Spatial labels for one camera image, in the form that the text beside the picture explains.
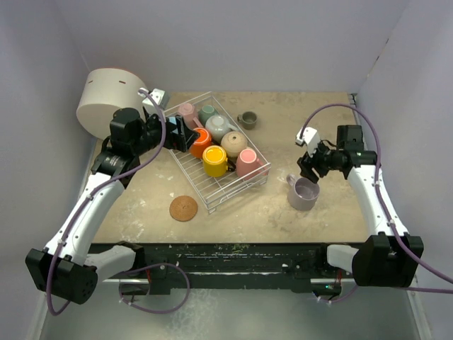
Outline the coral pink mug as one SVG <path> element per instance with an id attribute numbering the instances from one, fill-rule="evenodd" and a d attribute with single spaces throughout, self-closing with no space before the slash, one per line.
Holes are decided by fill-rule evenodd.
<path id="1" fill-rule="evenodd" d="M 263 165 L 256 151 L 248 147 L 241 151 L 236 160 L 236 174 L 246 181 L 259 174 L 259 168 Z"/>

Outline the sage green cup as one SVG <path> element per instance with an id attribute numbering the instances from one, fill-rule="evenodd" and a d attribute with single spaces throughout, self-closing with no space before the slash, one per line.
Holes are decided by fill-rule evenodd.
<path id="1" fill-rule="evenodd" d="M 201 109 L 198 111 L 198 120 L 200 123 L 205 126 L 207 120 L 211 118 L 214 115 L 218 115 L 217 109 L 212 106 L 212 105 L 204 105 L 201 107 Z"/>

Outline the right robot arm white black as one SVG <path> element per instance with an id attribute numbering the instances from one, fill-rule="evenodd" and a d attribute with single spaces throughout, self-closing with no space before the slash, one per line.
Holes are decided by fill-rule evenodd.
<path id="1" fill-rule="evenodd" d="M 306 147 L 297 161 L 300 174 L 312 183 L 339 171 L 353 189 L 369 236 L 358 248 L 330 244 L 315 259 L 316 272 L 331 277 L 340 269 L 352 274 L 358 286 L 407 288 L 418 264 L 408 254 L 420 257 L 420 237 L 412 236 L 396 216 L 377 165 L 376 152 L 365 149 L 359 125 L 340 125 L 336 143 L 323 141 L 312 127 L 301 129 L 296 143 Z"/>

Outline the light pink mug white inside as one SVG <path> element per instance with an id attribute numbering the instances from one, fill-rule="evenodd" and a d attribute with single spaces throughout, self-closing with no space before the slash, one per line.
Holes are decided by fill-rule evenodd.
<path id="1" fill-rule="evenodd" d="M 195 106 L 191 103 L 182 103 L 178 107 L 178 114 L 183 117 L 185 124 L 191 129 L 203 128 L 204 125 L 199 121 Z"/>

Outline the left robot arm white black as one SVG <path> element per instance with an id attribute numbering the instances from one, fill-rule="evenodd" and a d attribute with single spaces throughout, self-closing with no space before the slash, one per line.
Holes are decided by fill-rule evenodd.
<path id="1" fill-rule="evenodd" d="M 200 134 L 179 116 L 140 115 L 134 108 L 113 113 L 110 134 L 91 168 L 83 195 L 70 216 L 43 249 L 31 249 L 25 264 L 38 290 L 84 304 L 101 281 L 119 273 L 137 278 L 146 268 L 142 246 L 121 241 L 99 254 L 88 251 L 113 203 L 134 174 L 143 168 L 139 158 L 151 149 L 186 152 Z"/>

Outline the yellow cup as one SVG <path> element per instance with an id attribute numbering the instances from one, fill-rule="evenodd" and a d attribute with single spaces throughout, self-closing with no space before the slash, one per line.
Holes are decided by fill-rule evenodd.
<path id="1" fill-rule="evenodd" d="M 211 145 L 204 150 L 202 164 L 204 172 L 214 178 L 236 170 L 235 164 L 229 161 L 225 150 L 218 145 Z"/>

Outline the light blue mug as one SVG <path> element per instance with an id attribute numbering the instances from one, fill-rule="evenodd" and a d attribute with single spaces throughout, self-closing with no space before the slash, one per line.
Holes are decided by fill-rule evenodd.
<path id="1" fill-rule="evenodd" d="M 181 132 L 181 126 L 182 126 L 180 117 L 170 117 L 168 119 L 168 121 L 171 124 L 170 131 L 173 134 L 179 134 Z"/>

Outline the beige round mug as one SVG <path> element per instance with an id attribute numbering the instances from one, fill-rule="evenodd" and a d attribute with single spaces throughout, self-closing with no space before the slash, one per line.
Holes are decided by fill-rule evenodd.
<path id="1" fill-rule="evenodd" d="M 221 147 L 230 159 L 236 159 L 240 153 L 248 147 L 246 136 L 239 131 L 231 131 L 223 136 Z"/>

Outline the orange cup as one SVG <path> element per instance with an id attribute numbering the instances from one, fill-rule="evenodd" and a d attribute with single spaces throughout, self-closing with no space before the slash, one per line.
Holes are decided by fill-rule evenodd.
<path id="1" fill-rule="evenodd" d="M 196 127 L 194 131 L 199 133 L 199 137 L 194 141 L 189 152 L 195 158 L 201 159 L 204 150 L 212 145 L 212 136 L 210 132 L 203 127 Z"/>

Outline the olive green small cup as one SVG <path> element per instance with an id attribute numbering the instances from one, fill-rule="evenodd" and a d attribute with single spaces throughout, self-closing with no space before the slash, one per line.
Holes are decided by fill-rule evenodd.
<path id="1" fill-rule="evenodd" d="M 252 130 L 256 127 L 258 116 L 252 111 L 246 111 L 237 116 L 237 121 L 246 130 Z"/>

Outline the pale grey white mug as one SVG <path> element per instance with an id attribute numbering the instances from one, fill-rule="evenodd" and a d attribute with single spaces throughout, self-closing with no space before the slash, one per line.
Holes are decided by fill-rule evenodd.
<path id="1" fill-rule="evenodd" d="M 237 131 L 238 128 L 229 122 L 229 119 L 223 115 L 213 115 L 205 123 L 205 128 L 210 132 L 212 139 L 220 143 L 223 136 L 231 131 Z"/>

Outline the lilac mug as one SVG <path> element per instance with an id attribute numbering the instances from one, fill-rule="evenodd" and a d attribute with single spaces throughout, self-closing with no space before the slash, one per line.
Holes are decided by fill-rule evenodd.
<path id="1" fill-rule="evenodd" d="M 304 177 L 296 177 L 294 174 L 288 174 L 286 181 L 289 185 L 287 200 L 296 210 L 311 210 L 319 197 L 320 187 L 317 183 L 312 183 Z"/>

